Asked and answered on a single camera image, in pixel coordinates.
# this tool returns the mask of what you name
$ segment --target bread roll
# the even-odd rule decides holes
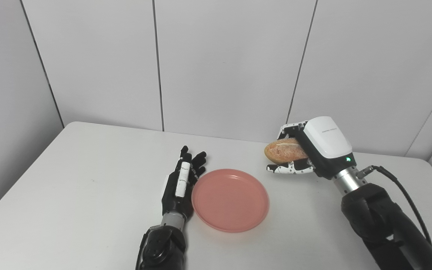
[[[275,164],[305,159],[308,156],[295,138],[277,140],[266,146],[264,155]]]

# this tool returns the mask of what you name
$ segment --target pink plate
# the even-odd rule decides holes
[[[259,181],[237,169],[217,169],[197,181],[192,192],[196,214],[214,229],[240,233],[259,225],[269,210]]]

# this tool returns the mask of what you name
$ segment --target panel seam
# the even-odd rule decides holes
[[[161,69],[159,67],[158,27],[156,26],[156,5],[153,0],[154,40],[156,42],[157,80],[159,84],[159,106],[161,108],[161,128],[164,131],[163,91],[161,90]]]
[[[303,61],[305,60],[306,48],[308,46],[309,35],[311,33],[312,22],[314,21],[314,14],[316,14],[317,6],[318,6],[318,0],[316,0],[316,2],[314,2],[314,10],[312,11],[312,17],[311,17],[311,22],[309,24],[309,29],[307,30],[306,41],[304,43],[304,49],[303,49],[303,53],[301,56],[300,68],[298,69],[298,75],[296,76],[296,83],[294,84],[293,96],[291,97],[291,102],[289,104],[289,110],[288,110],[288,116],[286,117],[286,124],[288,123],[288,121],[290,119],[291,108],[293,107],[293,101],[294,101],[294,94],[296,93],[296,87],[298,86],[298,82],[300,80],[301,68],[303,66]]]
[[[22,12],[24,13],[24,17],[26,18],[26,23],[28,24],[28,27],[29,27],[29,32],[31,33],[31,37],[33,38],[34,47],[36,48],[39,62],[41,63],[41,67],[43,68],[44,76],[46,78],[46,82],[48,84],[49,91],[51,92],[51,97],[53,98],[54,106],[56,107],[56,112],[58,113],[62,127],[65,128],[65,123],[63,122],[63,118],[61,117],[60,108],[58,107],[58,103],[56,102],[56,98],[54,97],[53,88],[51,87],[50,79],[48,78],[48,73],[46,72],[46,68],[44,67],[43,58],[41,57],[41,53],[39,52],[38,44],[36,43],[33,29],[31,28],[31,24],[29,24],[28,14],[26,13],[26,8],[24,7],[23,0],[19,0],[19,3],[21,3]]]
[[[423,128],[425,127],[426,122],[427,122],[428,119],[430,118],[431,114],[432,114],[432,109],[431,109],[430,113],[427,115],[427,118],[426,118],[426,120],[424,121],[423,125],[421,126],[420,130],[418,131],[418,133],[417,133],[416,136],[414,137],[413,142],[411,142],[411,144],[409,145],[408,150],[407,150],[406,153],[404,154],[405,157],[406,157],[406,155],[408,155],[408,152],[410,151],[410,149],[411,149],[411,147],[413,146],[414,142],[416,141],[416,139],[417,139],[418,136],[420,135],[421,130],[423,130]]]

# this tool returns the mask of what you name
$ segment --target white table surface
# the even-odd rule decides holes
[[[340,210],[341,195],[315,174],[266,171],[264,143],[71,123],[0,201],[0,270],[133,270],[142,235],[161,221],[161,190],[180,149],[208,153],[207,169],[246,171],[265,186],[266,219],[220,232],[187,223],[187,270],[377,270]],[[383,165],[412,196],[432,237],[432,167],[420,159],[355,153]],[[398,188],[374,172],[406,214]]]

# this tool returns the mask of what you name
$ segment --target robotic arm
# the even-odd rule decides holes
[[[365,243],[381,270],[432,270],[432,245],[425,225],[409,195],[383,167],[358,171],[351,144],[331,117],[322,116],[281,127],[278,139],[298,140],[308,158],[285,164],[271,164],[273,173],[309,173],[333,180],[343,196],[341,211]],[[415,211],[426,238],[386,190],[368,183],[365,176],[377,170],[403,191]]]
[[[206,152],[192,159],[187,146],[181,149],[180,160],[169,175],[161,200],[163,219],[143,235],[136,270],[183,270],[186,241],[182,229],[193,214],[192,189],[206,171],[205,163]]]

